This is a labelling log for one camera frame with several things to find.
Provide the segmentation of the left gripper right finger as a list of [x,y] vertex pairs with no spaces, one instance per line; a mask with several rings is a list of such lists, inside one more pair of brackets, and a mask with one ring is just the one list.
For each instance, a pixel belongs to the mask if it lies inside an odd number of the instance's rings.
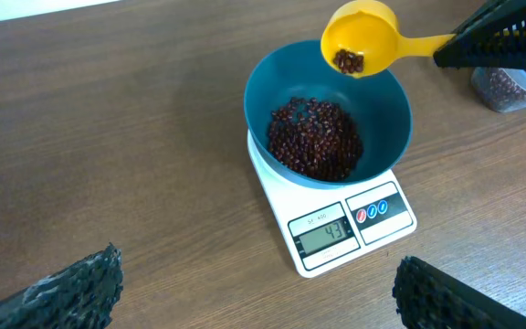
[[392,296],[409,329],[526,328],[526,316],[414,256],[397,267]]

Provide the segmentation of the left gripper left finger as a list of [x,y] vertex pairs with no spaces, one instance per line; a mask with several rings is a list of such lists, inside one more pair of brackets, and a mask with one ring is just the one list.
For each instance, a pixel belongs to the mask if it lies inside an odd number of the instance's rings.
[[104,329],[123,290],[121,251],[110,244],[0,301],[0,328]]

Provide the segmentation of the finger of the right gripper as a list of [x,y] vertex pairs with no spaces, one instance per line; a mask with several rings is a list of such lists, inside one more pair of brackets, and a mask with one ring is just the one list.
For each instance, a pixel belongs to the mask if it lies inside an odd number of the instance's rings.
[[526,0],[491,0],[456,27],[453,33],[459,35],[483,28],[498,32],[522,21],[526,26]]
[[526,70],[525,21],[502,31],[489,28],[455,34],[434,53],[440,68],[505,68]]

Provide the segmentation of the yellow plastic measuring scoop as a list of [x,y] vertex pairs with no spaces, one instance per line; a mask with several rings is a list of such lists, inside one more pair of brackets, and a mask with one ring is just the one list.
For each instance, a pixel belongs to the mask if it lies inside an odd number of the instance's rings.
[[331,16],[321,36],[321,54],[331,68],[359,79],[388,69],[400,58],[431,58],[453,37],[404,37],[390,7],[374,0],[351,1]]

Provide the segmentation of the red adzuki beans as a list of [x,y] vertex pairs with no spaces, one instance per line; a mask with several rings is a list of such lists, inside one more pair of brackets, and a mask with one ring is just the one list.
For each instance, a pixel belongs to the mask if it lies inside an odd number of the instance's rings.
[[351,115],[335,102],[293,97],[271,113],[268,151],[301,175],[342,181],[363,154],[356,128]]

